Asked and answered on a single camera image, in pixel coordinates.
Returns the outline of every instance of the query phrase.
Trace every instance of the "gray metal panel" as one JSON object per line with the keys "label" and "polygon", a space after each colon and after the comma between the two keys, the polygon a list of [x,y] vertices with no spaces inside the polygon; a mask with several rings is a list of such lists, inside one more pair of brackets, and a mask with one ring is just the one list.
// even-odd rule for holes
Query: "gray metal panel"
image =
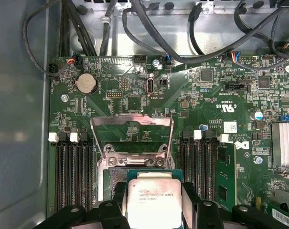
{"label": "gray metal panel", "polygon": [[[46,214],[47,151],[42,146],[43,90],[48,85],[30,63],[21,38],[25,15],[45,3],[0,0],[0,229],[31,229]],[[49,35],[56,30],[54,26]],[[33,52],[42,65],[45,37],[44,12],[29,26]],[[54,42],[49,45],[53,56]]]}

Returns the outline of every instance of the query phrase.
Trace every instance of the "blue wire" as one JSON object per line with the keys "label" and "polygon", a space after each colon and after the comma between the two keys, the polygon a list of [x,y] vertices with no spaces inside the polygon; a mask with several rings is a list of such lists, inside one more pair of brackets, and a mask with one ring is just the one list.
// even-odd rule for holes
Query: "blue wire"
{"label": "blue wire", "polygon": [[241,54],[241,52],[238,52],[238,54],[235,56],[235,62],[239,62],[239,55]]}

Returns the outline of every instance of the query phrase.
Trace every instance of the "black cable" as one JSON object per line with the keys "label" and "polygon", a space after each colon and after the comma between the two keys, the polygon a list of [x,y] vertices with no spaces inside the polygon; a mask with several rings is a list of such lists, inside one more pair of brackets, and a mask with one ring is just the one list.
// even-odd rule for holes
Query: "black cable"
{"label": "black cable", "polygon": [[64,43],[63,43],[63,50],[64,56],[70,56],[70,21],[69,15],[66,10],[66,6],[63,5],[64,8]]}
{"label": "black cable", "polygon": [[249,38],[251,38],[256,32],[258,32],[260,29],[262,29],[265,25],[267,25],[270,21],[273,20],[276,16],[278,16],[280,13],[282,13],[285,9],[278,8],[273,13],[271,13],[269,16],[267,16],[261,23],[259,23],[254,29],[252,29],[248,34],[241,37],[239,40],[235,41],[234,43],[207,55],[199,56],[199,57],[192,57],[192,58],[186,58],[179,56],[172,47],[163,39],[163,37],[159,34],[159,32],[156,30],[155,26],[152,24],[148,16],[146,15],[145,11],[143,10],[140,0],[131,0],[133,3],[134,8],[136,9],[136,13],[138,17],[140,18],[143,26],[149,33],[149,35],[159,44],[172,58],[174,58],[176,61],[181,63],[187,63],[187,64],[195,64],[200,62],[205,62],[211,58],[214,58],[216,56],[220,56],[230,50],[233,50],[237,47],[239,47],[241,44],[245,43]]}
{"label": "black cable", "polygon": [[[153,4],[154,4],[154,7],[152,7],[152,9],[155,8],[156,5],[159,5],[159,3],[152,3],[151,5],[153,5]],[[150,47],[150,46],[148,46],[147,44],[141,42],[140,40],[138,40],[138,39],[129,31],[129,29],[127,28],[127,13],[132,12],[132,11],[134,11],[134,10],[131,9],[131,8],[127,8],[127,9],[123,10],[123,13],[122,13],[122,23],[123,23],[123,28],[124,28],[124,31],[125,31],[126,35],[127,35],[133,42],[135,42],[137,45],[140,45],[141,47],[143,47],[143,48],[145,48],[145,49],[147,49],[147,50],[149,50],[149,51],[151,51],[151,52],[153,52],[153,53],[155,53],[155,54],[157,54],[157,55],[165,56],[165,55],[166,55],[165,52],[161,52],[161,51],[159,51],[159,50],[157,50],[157,49],[154,49],[153,47]]]}
{"label": "black cable", "polygon": [[276,49],[275,34],[276,34],[276,29],[277,29],[277,26],[278,26],[279,19],[280,19],[280,15],[277,16],[276,19],[274,20],[274,23],[273,23],[273,26],[272,26],[272,30],[271,30],[270,38],[271,38],[272,49],[273,49],[273,52],[275,54],[277,54],[278,56],[289,58],[289,54],[285,54],[285,53],[279,52]]}
{"label": "black cable", "polygon": [[61,0],[60,10],[60,24],[59,24],[59,41],[58,41],[58,54],[60,57],[64,56],[64,0]]}
{"label": "black cable", "polygon": [[193,7],[193,9],[191,10],[191,13],[189,14],[189,35],[190,35],[190,41],[191,44],[193,46],[193,48],[195,49],[196,53],[198,55],[204,55],[203,51],[200,49],[200,47],[198,46],[196,40],[195,40],[195,35],[194,35],[194,25],[195,25],[195,21],[198,19],[198,17],[200,16],[200,13],[202,11],[202,3],[198,3],[197,5],[195,5]]}
{"label": "black cable", "polygon": [[83,36],[83,33],[82,33],[82,31],[80,30],[80,28],[78,27],[78,24],[77,24],[75,18],[73,17],[70,8],[67,7],[66,9],[67,9],[67,12],[68,12],[68,14],[69,14],[70,21],[72,22],[73,27],[74,27],[74,29],[75,29],[75,32],[76,32],[76,34],[77,34],[78,40],[79,40],[79,42],[81,43],[82,49],[83,49],[83,51],[84,51],[84,54],[85,54],[86,56],[92,56],[92,53],[90,52],[90,50],[89,50],[89,48],[88,48],[88,46],[87,46],[87,43],[86,43],[85,38],[84,38],[84,36]]}
{"label": "black cable", "polygon": [[80,29],[81,33],[83,34],[84,39],[86,40],[86,43],[87,43],[87,46],[89,48],[91,55],[97,56],[95,48],[94,48],[92,41],[91,41],[91,38],[89,36],[89,33],[88,33],[85,25],[83,24],[81,18],[79,17],[79,14],[75,8],[75,5],[73,4],[72,0],[65,0],[65,1],[66,1],[65,3],[67,6],[67,9],[68,9],[68,12],[70,13],[70,19],[72,19],[72,17],[73,17],[75,19],[76,23],[78,24],[79,29]]}
{"label": "black cable", "polygon": [[[111,0],[107,11],[105,13],[105,17],[110,17],[112,12],[115,9],[116,3],[118,0]],[[108,49],[108,43],[109,43],[109,36],[110,36],[110,25],[108,23],[104,23],[103,26],[103,40],[100,48],[100,56],[106,56],[107,55],[107,49]]]}
{"label": "black cable", "polygon": [[47,8],[53,6],[55,3],[57,3],[59,0],[50,0],[48,3],[46,3],[45,5],[41,6],[39,9],[37,9],[34,13],[32,13],[31,15],[29,15],[28,17],[25,18],[24,22],[23,22],[23,27],[22,27],[22,37],[23,37],[23,41],[24,41],[24,45],[25,45],[25,49],[26,52],[28,53],[31,61],[33,61],[33,63],[35,64],[35,66],[44,74],[49,75],[49,76],[53,76],[53,77],[57,77],[59,76],[61,73],[63,73],[68,64],[66,63],[58,72],[56,73],[51,73],[49,71],[46,71],[45,69],[43,69],[43,67],[41,67],[37,60],[35,59],[32,51],[31,51],[31,47],[29,44],[29,40],[28,40],[28,24],[30,22],[30,20],[35,17],[37,14],[41,13],[42,11],[46,10]]}
{"label": "black cable", "polygon": [[[235,20],[235,24],[236,26],[238,27],[238,29],[240,31],[242,31],[243,33],[249,33],[252,28],[250,28],[248,25],[246,25],[241,17],[240,17],[240,14],[239,14],[239,9],[243,6],[244,2],[246,0],[242,0],[239,2],[238,6],[235,8],[235,12],[234,12],[234,20]],[[260,40],[262,40],[264,43],[266,43],[268,45],[268,47],[272,50],[272,46],[271,46],[271,40],[268,36],[260,33],[260,32],[257,32],[253,35],[253,37],[255,38],[258,38]]]}

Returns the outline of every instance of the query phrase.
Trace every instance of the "blue capacitor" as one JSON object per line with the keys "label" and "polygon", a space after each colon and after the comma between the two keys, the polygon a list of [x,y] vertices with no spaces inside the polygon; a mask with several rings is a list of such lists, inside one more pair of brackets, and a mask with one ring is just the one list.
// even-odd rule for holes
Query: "blue capacitor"
{"label": "blue capacitor", "polygon": [[206,131],[206,130],[209,129],[209,127],[208,127],[206,124],[200,124],[199,129],[200,129],[201,131]]}

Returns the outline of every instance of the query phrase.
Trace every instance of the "metal socket lever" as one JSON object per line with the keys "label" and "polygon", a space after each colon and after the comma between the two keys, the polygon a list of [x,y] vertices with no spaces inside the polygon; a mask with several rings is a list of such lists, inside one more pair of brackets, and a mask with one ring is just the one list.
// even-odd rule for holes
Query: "metal socket lever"
{"label": "metal socket lever", "polygon": [[104,146],[103,152],[106,156],[107,167],[125,167],[128,165],[138,165],[146,167],[159,167],[167,166],[165,159],[165,152],[167,145],[162,144],[157,153],[130,154],[128,152],[116,152],[111,144]]}
{"label": "metal socket lever", "polygon": [[170,128],[169,140],[167,144],[167,150],[164,158],[167,160],[170,155],[171,140],[174,129],[174,120],[172,118],[150,118],[147,114],[119,114],[114,117],[94,117],[90,120],[91,129],[95,138],[97,148],[102,155],[103,159],[106,159],[107,151],[102,150],[101,140],[99,139],[96,127],[100,125],[123,125],[126,122],[138,122],[140,125],[163,125]]}

